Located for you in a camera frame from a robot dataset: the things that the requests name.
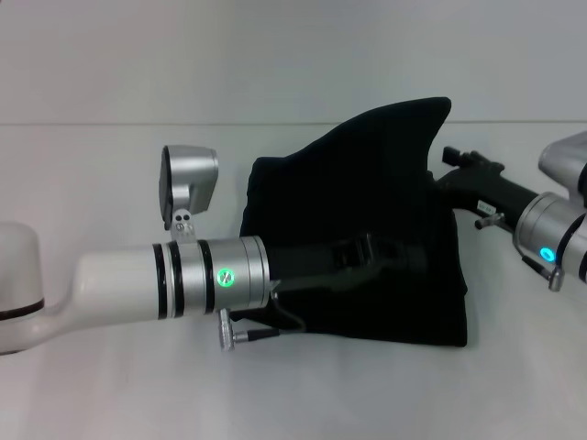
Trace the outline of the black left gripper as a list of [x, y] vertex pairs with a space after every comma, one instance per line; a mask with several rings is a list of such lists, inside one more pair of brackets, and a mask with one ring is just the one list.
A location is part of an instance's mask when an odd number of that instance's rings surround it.
[[275, 292], [345, 292], [374, 280], [381, 266], [396, 272], [428, 272], [426, 249], [381, 240], [371, 234], [329, 243], [269, 246], [270, 281]]

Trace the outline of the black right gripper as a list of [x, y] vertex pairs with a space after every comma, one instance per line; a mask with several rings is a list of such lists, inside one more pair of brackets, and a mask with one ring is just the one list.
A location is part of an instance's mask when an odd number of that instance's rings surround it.
[[490, 214], [478, 206], [490, 205], [504, 215], [505, 222], [517, 222], [525, 209], [538, 197], [536, 192], [508, 181], [498, 162], [480, 162], [476, 151], [462, 152], [446, 146], [442, 162], [455, 169], [437, 180], [443, 200], [453, 209], [474, 212], [481, 217]]

